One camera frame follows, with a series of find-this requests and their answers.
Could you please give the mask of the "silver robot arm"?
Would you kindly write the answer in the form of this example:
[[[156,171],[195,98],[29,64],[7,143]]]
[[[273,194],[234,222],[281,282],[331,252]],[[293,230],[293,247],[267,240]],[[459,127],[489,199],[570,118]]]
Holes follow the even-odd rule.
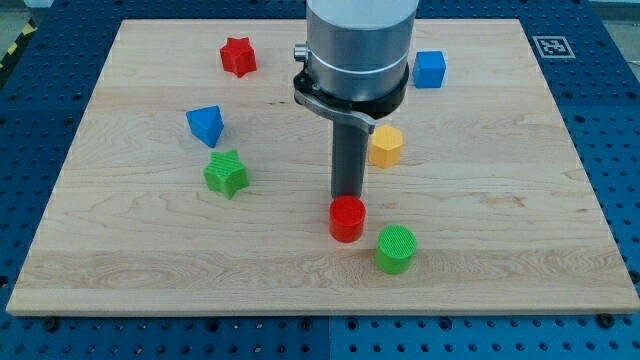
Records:
[[[333,123],[331,196],[360,197],[369,136],[401,105],[418,0],[308,0],[294,100]]]

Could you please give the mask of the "black clamp ring with lever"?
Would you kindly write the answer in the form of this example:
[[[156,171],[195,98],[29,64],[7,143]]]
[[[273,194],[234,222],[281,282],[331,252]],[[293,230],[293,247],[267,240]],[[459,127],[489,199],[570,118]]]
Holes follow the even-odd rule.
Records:
[[[409,75],[410,69],[406,65],[401,81],[390,93],[370,101],[354,101],[339,99],[321,90],[304,65],[303,70],[293,79],[294,100],[318,116],[372,134],[376,127],[375,121],[390,115],[401,105]]]

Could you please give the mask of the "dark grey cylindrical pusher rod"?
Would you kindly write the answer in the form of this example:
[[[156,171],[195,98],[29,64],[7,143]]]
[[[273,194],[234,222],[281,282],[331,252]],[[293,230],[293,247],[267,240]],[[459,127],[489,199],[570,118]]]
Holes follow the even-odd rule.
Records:
[[[331,196],[362,193],[369,134],[357,127],[333,124]]]

